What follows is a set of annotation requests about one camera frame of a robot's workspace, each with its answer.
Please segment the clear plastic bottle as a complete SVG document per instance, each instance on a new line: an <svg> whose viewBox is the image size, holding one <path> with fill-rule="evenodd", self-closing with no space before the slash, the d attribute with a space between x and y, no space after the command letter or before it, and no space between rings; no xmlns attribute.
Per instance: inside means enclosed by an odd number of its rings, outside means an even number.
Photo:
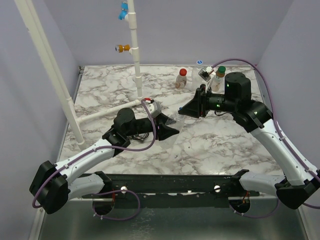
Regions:
<svg viewBox="0 0 320 240"><path fill-rule="evenodd" d="M195 64L191 72L191 88L192 90L196 90L203 82L203 79L199 76L199 72L203 67L202 64Z"/></svg>

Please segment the clear bottle red label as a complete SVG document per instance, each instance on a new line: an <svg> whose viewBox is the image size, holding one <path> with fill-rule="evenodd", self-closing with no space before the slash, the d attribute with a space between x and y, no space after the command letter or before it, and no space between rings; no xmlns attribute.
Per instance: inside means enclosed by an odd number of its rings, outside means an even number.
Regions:
<svg viewBox="0 0 320 240"><path fill-rule="evenodd" d="M187 84L187 75L181 76L180 74L177 75L175 80L175 88L176 89L183 89Z"/></svg>

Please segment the clear bottle green white label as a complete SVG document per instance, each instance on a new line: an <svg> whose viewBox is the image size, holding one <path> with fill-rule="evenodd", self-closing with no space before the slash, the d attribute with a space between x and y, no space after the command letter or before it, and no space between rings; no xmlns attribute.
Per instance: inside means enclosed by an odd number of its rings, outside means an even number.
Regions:
<svg viewBox="0 0 320 240"><path fill-rule="evenodd" d="M215 76L213 77L213 82L212 82L212 85L211 85L211 89L213 92L218 92L222 83L223 83L223 80L224 80L224 77L225 77L225 74L226 72L224 73L220 73L218 72L218 70L215 72Z"/></svg>

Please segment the red bottle cap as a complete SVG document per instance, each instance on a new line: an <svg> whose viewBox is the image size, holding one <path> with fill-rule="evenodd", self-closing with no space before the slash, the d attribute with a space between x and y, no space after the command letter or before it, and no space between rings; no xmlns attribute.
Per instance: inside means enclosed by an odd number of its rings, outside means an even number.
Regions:
<svg viewBox="0 0 320 240"><path fill-rule="evenodd" d="M186 76L187 75L187 70L185 68L181 68L179 70L179 75L182 76L182 77Z"/></svg>

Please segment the green bottle cap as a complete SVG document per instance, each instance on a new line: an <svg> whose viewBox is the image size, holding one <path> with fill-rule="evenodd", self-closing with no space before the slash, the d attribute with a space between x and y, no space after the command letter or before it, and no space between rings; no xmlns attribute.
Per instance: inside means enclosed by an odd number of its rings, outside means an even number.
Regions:
<svg viewBox="0 0 320 240"><path fill-rule="evenodd" d="M226 71L226 67L225 66L219 66L217 71L221 74L223 74Z"/></svg>

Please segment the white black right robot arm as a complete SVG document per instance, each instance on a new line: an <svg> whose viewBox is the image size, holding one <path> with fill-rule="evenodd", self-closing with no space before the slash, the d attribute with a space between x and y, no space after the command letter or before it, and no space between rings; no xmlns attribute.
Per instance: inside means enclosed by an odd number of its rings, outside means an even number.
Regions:
<svg viewBox="0 0 320 240"><path fill-rule="evenodd" d="M238 125L265 147L283 172L264 175L241 170L233 175L230 191L236 196L247 191L276 196L295 210L319 189L320 171L300 152L290 151L290 142L276 128L272 112L251 97L251 81L241 72L231 72L224 78L224 94L212 93L202 84L178 112L192 118L204 118L209 111L230 113Z"/></svg>

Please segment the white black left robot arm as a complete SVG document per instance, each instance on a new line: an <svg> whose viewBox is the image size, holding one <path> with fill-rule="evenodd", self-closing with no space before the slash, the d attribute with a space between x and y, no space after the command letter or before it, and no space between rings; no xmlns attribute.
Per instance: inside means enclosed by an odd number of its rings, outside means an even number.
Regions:
<svg viewBox="0 0 320 240"><path fill-rule="evenodd" d="M129 192L126 186L114 187L103 173L82 175L101 162L130 151L131 136L152 133L154 141L164 141L179 134L175 120L163 113L152 116L148 112L147 115L137 119L132 109L123 108L111 128L92 146L59 163L43 162L29 187L33 195L32 207L53 214L74 198L86 195L115 197L117 193Z"/></svg>

